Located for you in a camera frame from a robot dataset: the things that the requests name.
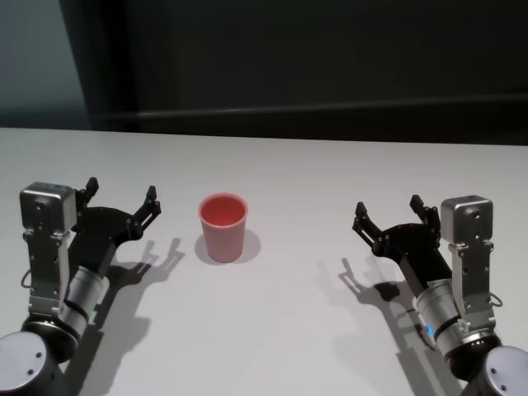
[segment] dark wall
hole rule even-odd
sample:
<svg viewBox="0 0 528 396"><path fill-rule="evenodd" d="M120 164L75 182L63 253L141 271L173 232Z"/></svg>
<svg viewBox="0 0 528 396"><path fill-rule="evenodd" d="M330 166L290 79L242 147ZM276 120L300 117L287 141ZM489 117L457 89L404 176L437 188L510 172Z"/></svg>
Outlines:
<svg viewBox="0 0 528 396"><path fill-rule="evenodd" d="M524 1L123 3L134 84L145 110L528 88Z"/></svg>

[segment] cup rim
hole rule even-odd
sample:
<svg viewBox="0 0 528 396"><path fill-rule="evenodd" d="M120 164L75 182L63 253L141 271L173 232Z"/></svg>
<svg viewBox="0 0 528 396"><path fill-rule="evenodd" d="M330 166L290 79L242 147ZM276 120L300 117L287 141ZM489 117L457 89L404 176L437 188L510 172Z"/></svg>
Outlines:
<svg viewBox="0 0 528 396"><path fill-rule="evenodd" d="M201 214L202 210L204 209L204 205L207 204L208 202L210 202L210 201L212 201L212 200L214 200L216 198L220 198L220 197L234 198L235 200L240 202L243 205L243 207L244 207L244 216L242 216L242 218L240 220L236 221L235 223L228 224L228 225L212 224L209 221L207 221L206 219L204 219L204 216L202 216L202 214ZM215 194L211 194L210 196L207 196L206 198L204 198L202 200L202 202L198 206L198 215L200 216L201 222L204 223L204 224L207 224L209 227L212 227L214 229L230 229L230 228L236 227L237 225L239 225L242 222L246 221L246 218L248 216L248 204L246 203L246 201L240 195L235 194L233 192L217 192Z"/></svg>

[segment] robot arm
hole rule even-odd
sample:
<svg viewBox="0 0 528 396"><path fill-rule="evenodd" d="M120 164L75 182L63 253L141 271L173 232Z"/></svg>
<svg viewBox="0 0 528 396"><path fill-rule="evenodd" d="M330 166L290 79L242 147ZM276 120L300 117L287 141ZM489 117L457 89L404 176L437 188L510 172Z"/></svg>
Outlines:
<svg viewBox="0 0 528 396"><path fill-rule="evenodd" d="M528 366L528 354L502 346L494 332L489 292L492 202L478 196L445 200L441 222L437 208L424 206L419 196L413 196L410 205L420 224L381 231L360 202L353 229L376 256L399 265L437 349L453 375L469 382L463 395L513 395L516 389L526 394L526 371L513 379L517 368L507 362L524 361ZM438 251L440 225L453 253L452 272Z"/></svg>
<svg viewBox="0 0 528 396"><path fill-rule="evenodd" d="M88 208L97 179L85 189L36 182L20 194L31 266L29 317L0 339L0 394L67 395L58 364L71 359L102 293L116 249L137 240L161 213L148 189L135 214ZM70 229L76 233L70 247Z"/></svg>

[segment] plastic cup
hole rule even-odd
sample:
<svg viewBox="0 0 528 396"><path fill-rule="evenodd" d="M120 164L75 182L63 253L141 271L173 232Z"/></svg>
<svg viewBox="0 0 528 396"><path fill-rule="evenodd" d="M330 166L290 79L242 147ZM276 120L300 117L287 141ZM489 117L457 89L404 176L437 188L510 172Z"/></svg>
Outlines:
<svg viewBox="0 0 528 396"><path fill-rule="evenodd" d="M208 196L198 209L209 256L217 262L234 262L242 255L248 205L236 194Z"/></svg>

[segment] table surface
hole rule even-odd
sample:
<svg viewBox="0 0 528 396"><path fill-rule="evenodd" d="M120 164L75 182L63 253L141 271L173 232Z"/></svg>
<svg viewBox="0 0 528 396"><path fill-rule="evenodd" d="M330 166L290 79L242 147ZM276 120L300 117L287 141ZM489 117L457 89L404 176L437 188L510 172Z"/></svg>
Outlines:
<svg viewBox="0 0 528 396"><path fill-rule="evenodd" d="M528 349L527 170L524 147L0 130L0 334L27 315L19 191L96 176L91 205L134 211L155 185L163 212L117 251L122 287L70 367L82 395L451 396L460 384L415 328L396 264L351 231L356 202L388 228L417 221L414 193L492 199L497 333ZM217 191L249 205L244 253L226 265L197 216Z"/></svg>

